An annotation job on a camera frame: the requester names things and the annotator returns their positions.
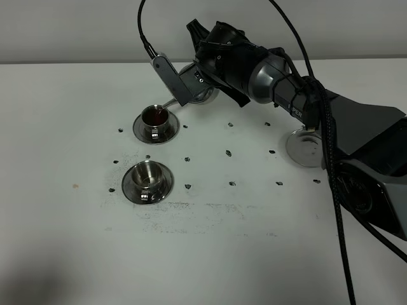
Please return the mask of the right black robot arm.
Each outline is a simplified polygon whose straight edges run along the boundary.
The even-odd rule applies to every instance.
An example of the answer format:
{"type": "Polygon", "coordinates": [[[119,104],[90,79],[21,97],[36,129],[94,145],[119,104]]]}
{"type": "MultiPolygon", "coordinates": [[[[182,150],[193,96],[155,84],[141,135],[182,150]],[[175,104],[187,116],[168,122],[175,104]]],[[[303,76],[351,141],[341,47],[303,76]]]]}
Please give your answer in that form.
{"type": "MultiPolygon", "coordinates": [[[[195,63],[212,83],[239,105],[273,102],[321,134],[317,96],[310,77],[291,72],[282,48],[251,43],[224,22],[205,29],[188,26],[195,63]]],[[[341,204],[357,217],[406,238],[406,115],[395,107],[360,104],[332,91],[335,172],[341,204]]]]}

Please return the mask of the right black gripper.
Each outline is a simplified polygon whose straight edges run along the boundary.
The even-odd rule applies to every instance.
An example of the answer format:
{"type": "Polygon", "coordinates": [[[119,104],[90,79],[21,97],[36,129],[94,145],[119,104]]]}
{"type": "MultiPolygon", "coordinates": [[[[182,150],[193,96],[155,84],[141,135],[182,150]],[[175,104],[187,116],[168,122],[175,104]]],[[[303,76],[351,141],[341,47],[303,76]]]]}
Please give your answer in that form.
{"type": "Polygon", "coordinates": [[[249,80],[264,59],[264,48],[246,38],[244,31],[217,22],[207,30],[198,20],[186,26],[195,50],[195,62],[210,82],[240,107],[250,102],[249,80]]]}

